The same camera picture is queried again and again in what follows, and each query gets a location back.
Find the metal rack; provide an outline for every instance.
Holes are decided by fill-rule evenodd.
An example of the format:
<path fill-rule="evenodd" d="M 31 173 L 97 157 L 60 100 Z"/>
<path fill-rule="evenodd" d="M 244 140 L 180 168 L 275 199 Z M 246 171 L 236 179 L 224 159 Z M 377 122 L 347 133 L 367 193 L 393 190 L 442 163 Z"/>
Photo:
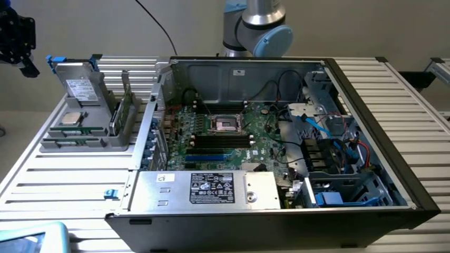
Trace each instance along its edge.
<path fill-rule="evenodd" d="M 414 230 L 397 230 L 366 249 L 306 252 L 447 252 L 450 249 L 450 125 L 389 63 L 375 58 L 335 58 L 369 109 L 397 146 L 442 214 Z M 99 62 L 108 89 L 122 95 L 122 69 L 144 100 L 130 149 L 124 152 L 40 153 L 39 140 L 65 106 L 61 101 L 0 184 L 0 229 L 60 220 L 73 252 L 130 252 L 104 214 L 122 200 L 104 200 L 105 189 L 124 191 L 138 130 L 156 83 L 158 58 L 107 57 Z"/>

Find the metal plate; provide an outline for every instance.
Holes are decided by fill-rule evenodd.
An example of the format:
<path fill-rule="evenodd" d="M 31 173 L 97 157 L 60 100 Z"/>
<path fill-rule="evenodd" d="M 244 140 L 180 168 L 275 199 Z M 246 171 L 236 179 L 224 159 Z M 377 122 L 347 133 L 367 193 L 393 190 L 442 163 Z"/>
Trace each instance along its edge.
<path fill-rule="evenodd" d="M 409 84 L 399 78 L 397 71 L 389 64 L 379 63 L 374 58 L 335 58 L 335 60 L 350 75 L 349 79 L 357 90 L 381 90 L 381 93 L 361 93 L 370 109 L 382 110 L 386 108 L 390 110 L 401 104 L 413 105 L 411 108 L 415 108 L 415 110 L 419 109 L 418 106 L 423 108 L 425 113 L 419 115 L 415 114 L 417 112 L 413 112 L 414 115 L 403 115 L 405 112 L 402 111 L 377 111 L 374 114 L 390 113 L 389 115 L 375 116 L 377 120 L 389 133 L 406 161 L 413 162 L 410 164 L 411 169 L 435 200 L 442 214 L 414 230 L 394 231 L 365 249 L 330 249 L 304 252 L 449 252 L 450 164 L 445 156 L 450 153 L 450 149 L 446 148 L 450 143 L 450 136 L 446 134 L 438 136 L 417 135 L 421 131 L 447 132 L 447 126 L 441 120 L 435 119 L 435 115 L 430 114 L 431 108 L 422 103 L 421 99 L 417 99 L 419 95 L 406 89 Z M 122 69 L 131 70 L 131 87 L 146 103 L 152 84 L 156 81 L 156 58 L 103 57 L 99 65 L 107 76 L 108 89 L 118 90 L 116 95 L 120 95 L 120 90 L 123 90 Z M 365 76 L 362 73 L 370 73 L 371 76 Z M 397 93 L 401 96 L 383 96 L 386 94 L 383 91 L 390 89 L 387 88 L 389 85 L 393 85 L 393 90 L 401 90 L 401 93 Z M 43 129 L 51 124 L 61 106 L 63 102 L 57 105 Z M 140 110 L 140 116 L 138 116 L 135 130 L 139 129 L 143 108 L 144 106 Z M 390 134 L 391 132 L 403 132 L 402 128 L 407 130 L 406 135 Z M 120 201 L 105 201 L 101 196 L 105 189 L 120 189 L 120 187 L 123 189 L 126 187 L 127 177 L 122 178 L 120 173 L 127 173 L 126 164 L 131 160 L 134 142 L 131 142 L 130 149 L 122 153 L 41 154 L 37 152 L 37 143 L 41 136 L 43 130 L 37 133 L 0 184 L 0 229 L 21 228 L 51 220 L 61 220 L 69 229 L 73 252 L 131 252 L 126 243 L 103 221 L 104 214 L 119 207 Z M 100 170 L 105 173 L 103 178 L 96 178 Z M 48 174 L 41 174 L 41 172 L 55 172 L 55 174 L 51 174 L 55 176 L 48 177 Z"/>

